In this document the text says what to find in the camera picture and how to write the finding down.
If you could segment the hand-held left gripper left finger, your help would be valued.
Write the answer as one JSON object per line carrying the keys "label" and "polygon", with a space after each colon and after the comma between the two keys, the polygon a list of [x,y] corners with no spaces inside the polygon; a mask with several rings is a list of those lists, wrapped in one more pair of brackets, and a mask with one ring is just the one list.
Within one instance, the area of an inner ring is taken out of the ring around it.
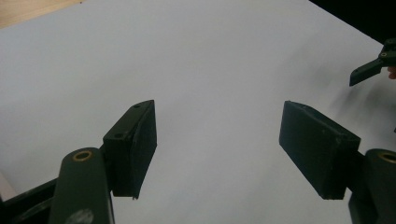
{"label": "hand-held left gripper left finger", "polygon": [[131,106],[103,141],[110,190],[137,199],[157,146],[155,102]]}

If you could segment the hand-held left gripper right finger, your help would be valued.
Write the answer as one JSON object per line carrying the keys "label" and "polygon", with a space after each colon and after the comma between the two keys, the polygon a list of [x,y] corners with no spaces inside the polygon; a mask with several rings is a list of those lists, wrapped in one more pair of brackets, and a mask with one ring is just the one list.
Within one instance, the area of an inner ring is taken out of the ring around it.
{"label": "hand-held left gripper right finger", "polygon": [[324,200],[341,200],[361,139],[315,108],[284,103],[279,144]]}

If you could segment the black curtain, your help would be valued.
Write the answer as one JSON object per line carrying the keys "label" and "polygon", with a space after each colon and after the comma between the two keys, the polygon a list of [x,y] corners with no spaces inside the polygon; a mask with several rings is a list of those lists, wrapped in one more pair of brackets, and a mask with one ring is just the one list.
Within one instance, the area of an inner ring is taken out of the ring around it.
{"label": "black curtain", "polygon": [[379,43],[396,38],[396,0],[309,0]]}

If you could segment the wooden table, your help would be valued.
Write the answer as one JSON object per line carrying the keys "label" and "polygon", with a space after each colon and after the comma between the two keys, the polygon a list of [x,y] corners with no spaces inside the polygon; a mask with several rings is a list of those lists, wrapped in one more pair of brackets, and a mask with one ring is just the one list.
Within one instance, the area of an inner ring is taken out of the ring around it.
{"label": "wooden table", "polygon": [[0,29],[51,12],[81,4],[85,0],[0,0]]}

